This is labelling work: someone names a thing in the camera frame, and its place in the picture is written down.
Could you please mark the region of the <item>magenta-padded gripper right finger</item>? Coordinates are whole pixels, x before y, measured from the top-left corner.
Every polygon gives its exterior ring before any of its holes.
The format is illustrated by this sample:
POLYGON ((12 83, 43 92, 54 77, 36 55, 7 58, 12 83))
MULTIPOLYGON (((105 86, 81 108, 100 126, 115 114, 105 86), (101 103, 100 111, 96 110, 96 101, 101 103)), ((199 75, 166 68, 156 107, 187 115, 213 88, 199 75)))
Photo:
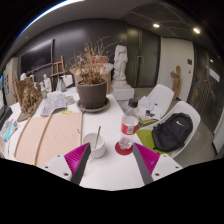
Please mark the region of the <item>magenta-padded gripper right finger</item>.
POLYGON ((168 154, 159 155, 137 143, 133 144, 133 155, 144 186, 182 169, 168 154))

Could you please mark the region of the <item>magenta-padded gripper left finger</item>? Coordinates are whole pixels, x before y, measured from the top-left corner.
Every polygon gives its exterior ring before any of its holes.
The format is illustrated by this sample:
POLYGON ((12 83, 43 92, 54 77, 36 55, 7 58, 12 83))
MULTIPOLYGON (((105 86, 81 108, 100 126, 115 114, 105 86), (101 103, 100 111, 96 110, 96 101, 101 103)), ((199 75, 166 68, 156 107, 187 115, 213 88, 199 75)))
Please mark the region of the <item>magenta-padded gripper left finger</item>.
POLYGON ((90 144, 85 143, 65 155, 58 154, 54 156, 43 166, 43 169, 79 185, 90 153, 90 144))

